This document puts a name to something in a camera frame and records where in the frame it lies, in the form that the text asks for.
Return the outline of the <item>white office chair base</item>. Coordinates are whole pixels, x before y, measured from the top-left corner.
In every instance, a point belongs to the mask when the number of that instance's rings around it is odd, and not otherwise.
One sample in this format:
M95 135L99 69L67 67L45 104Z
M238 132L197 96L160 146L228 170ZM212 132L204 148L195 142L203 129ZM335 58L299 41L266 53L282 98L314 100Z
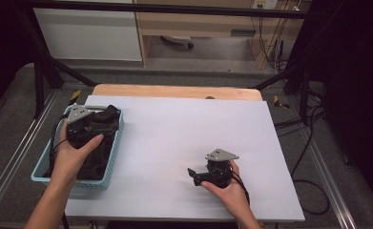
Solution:
M188 49L192 49L194 47L192 39L189 36L163 36L163 39L169 42L182 44Z

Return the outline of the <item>black metal stand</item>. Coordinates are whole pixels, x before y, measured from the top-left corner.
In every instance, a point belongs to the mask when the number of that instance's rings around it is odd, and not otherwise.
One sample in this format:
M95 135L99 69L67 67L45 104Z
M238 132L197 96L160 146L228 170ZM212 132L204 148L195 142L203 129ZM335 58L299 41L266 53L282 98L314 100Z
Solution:
M308 70L305 68L300 68L298 66L292 66L282 73L253 86L253 89L261 91L274 83L286 79L283 91L286 95L300 91L300 108L299 108L299 118L303 121L305 125L308 124L307 121L307 102L308 102L308 91L309 91L309 74Z
M33 58L35 118L39 117L45 111L44 80L47 80L53 89L60 89L64 85L64 80L59 73L60 71L67 73L87 86L94 87L97 85L96 82L75 72L51 55L41 29L38 26L33 9L17 7L14 12L21 26L21 34L28 42L29 51Z

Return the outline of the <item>light blue plastic basket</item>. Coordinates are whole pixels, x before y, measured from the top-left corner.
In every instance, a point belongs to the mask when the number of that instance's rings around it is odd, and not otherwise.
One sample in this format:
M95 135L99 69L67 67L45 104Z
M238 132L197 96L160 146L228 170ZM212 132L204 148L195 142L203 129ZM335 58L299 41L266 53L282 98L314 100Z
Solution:
M61 144L61 140L60 140L61 127L64 123L64 120L67 120L66 118L63 118L63 115L68 111L70 107L71 105L68 106L65 112L54 122L50 140L48 144L46 145L45 150L43 151L41 157L38 159L37 164L31 173L31 180L34 182L41 182L47 185L51 180L53 164L55 162L55 157L56 157L56 150L57 150L57 147ZM102 109L106 108L106 107L86 107L86 106L84 107L86 109L96 111L96 112L99 112ZM101 180L80 180L76 177L77 182L74 185L75 188L107 189L109 187L111 176L113 174L114 163L115 163L115 159L117 155L118 146L120 143L121 134L124 128L124 119L123 119L122 111L121 111L119 121L120 121L120 127L118 130L118 133L116 134L114 138L114 146L111 150L111 154L109 157L109 161L108 161L108 165L107 165L104 177Z

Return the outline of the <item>wooden table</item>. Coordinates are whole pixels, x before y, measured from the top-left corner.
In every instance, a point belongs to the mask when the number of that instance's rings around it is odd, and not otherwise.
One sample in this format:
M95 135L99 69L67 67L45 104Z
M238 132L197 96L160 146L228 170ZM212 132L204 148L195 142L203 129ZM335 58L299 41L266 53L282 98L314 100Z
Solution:
M200 99L212 97L213 99L262 101L261 93L258 90L229 87L100 84L94 87L92 95L176 97Z

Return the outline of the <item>person's left hand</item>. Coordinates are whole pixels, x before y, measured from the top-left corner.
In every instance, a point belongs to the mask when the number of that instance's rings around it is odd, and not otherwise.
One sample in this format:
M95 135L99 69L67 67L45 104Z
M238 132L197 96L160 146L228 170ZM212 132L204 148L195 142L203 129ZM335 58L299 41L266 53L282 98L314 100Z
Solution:
M97 135L81 148L75 149L66 139L66 129L67 120L64 120L60 131L61 144L56 150L56 158L50 184L61 187L72 187L75 184L77 173L86 157L99 146L104 135Z

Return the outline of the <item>yellow black tape strip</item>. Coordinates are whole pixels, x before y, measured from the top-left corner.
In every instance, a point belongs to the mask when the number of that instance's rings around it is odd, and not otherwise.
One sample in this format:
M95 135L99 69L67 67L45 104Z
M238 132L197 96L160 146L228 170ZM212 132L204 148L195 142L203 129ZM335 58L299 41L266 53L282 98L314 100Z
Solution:
M288 104L283 104L280 102L279 97L277 95L274 95L274 106L281 107L283 109L290 109L290 106Z
M70 99L69 105L73 105L74 103L76 103L80 94L81 94L81 90L76 90Z

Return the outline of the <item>aluminium floor rail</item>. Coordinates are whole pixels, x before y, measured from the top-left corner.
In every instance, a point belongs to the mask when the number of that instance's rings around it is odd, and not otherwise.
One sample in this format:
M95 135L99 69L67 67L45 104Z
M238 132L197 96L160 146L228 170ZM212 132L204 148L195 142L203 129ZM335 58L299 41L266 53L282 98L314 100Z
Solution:
M37 118L35 118L29 127L29 129L25 132L22 140L20 141L19 145L13 152L8 164L6 165L5 169L3 170L0 176L0 201L5 195L12 179L14 178L16 171L20 167L23 159L25 158L28 150L30 149L33 141L35 140L40 128L42 127L46 117L48 116L51 107L56 99L59 91L52 90L48 95L44 106L45 108L39 114Z
M342 193L336 183L333 175L328 168L326 159L323 157L321 148L315 139L315 131L313 127L304 127L302 135L306 139L303 155L309 155L316 169L319 180L321 181L321 189L325 193L329 202L329 207L334 210L337 221L342 229L356 229L355 220L344 201Z

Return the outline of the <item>person's right hand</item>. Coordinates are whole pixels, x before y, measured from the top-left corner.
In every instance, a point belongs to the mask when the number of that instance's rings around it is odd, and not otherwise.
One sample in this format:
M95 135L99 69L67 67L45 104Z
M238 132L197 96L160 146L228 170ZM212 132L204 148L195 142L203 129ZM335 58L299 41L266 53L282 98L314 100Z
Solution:
M233 169L233 178L226 188L218 188L208 181L203 181L201 183L203 188L215 195L222 202L228 212L232 206L236 206L237 204L247 204L250 206L244 188L242 187L238 166L234 160L231 160L230 164Z

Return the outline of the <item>white board sheet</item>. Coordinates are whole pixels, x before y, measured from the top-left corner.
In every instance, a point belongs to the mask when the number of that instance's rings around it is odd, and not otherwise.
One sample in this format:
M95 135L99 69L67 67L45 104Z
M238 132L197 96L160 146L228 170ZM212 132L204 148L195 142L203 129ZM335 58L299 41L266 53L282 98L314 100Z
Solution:
M124 114L111 184L73 189L70 218L228 221L221 202L188 172L206 155L237 155L250 206L260 221L304 219L268 106L263 101L91 95L89 106Z

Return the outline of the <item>white power strip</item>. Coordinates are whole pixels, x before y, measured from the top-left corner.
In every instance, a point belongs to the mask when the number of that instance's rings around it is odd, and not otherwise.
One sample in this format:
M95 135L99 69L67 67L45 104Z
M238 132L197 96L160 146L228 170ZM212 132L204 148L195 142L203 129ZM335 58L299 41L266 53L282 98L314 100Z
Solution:
M273 10L278 3L278 0L253 0L253 9Z

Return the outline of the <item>light wooden desk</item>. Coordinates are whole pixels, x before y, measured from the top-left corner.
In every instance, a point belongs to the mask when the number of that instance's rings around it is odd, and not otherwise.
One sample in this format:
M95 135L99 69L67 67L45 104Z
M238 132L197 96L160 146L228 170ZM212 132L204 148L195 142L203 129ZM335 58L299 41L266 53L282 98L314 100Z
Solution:
M253 0L133 0L133 2L252 9ZM305 0L278 0L274 10L306 11L309 6L310 4ZM148 36L236 37L248 40L260 70L268 65L267 60L276 43L294 42L303 24L301 19L149 12L138 12L135 18L143 59L147 58Z

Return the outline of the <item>white cabinet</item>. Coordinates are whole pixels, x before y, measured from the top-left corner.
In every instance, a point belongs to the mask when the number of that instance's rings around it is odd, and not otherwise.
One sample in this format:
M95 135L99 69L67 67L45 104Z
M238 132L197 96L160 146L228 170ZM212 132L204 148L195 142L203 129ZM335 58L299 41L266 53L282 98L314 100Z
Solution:
M58 59L142 59L131 12L35 9L53 57Z

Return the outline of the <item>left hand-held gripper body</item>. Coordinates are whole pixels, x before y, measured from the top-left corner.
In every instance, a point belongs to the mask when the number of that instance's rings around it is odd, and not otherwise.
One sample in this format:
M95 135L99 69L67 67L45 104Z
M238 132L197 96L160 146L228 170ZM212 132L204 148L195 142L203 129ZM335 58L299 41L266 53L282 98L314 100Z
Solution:
M75 149L81 148L93 137L90 125L93 117L94 112L89 109L77 104L72 105L67 118L66 135Z

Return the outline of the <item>black horizontal frame bar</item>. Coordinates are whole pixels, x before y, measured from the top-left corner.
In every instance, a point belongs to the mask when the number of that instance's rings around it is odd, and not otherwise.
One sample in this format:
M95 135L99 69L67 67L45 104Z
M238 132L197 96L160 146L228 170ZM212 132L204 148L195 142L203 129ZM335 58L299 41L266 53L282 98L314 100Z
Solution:
M149 13L177 13L177 14L201 14L240 17L263 17L263 18L289 18L307 19L317 18L319 12L298 10L255 10L221 7L179 6L179 5L157 5L157 4L127 4L127 3L105 3L105 2L83 2L63 0L19 0L20 4L38 9L56 10L102 10L102 11L125 11L125 12L149 12Z

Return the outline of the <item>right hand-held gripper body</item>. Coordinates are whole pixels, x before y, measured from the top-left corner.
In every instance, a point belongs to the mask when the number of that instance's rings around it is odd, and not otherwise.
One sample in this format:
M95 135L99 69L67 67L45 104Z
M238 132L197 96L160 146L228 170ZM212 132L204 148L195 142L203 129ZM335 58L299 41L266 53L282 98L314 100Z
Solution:
M219 188L226 188L233 177L230 161L239 159L239 156L222 149L215 149L205 158L207 172L198 174L199 178L193 178L194 184L200 186L202 181L208 181Z

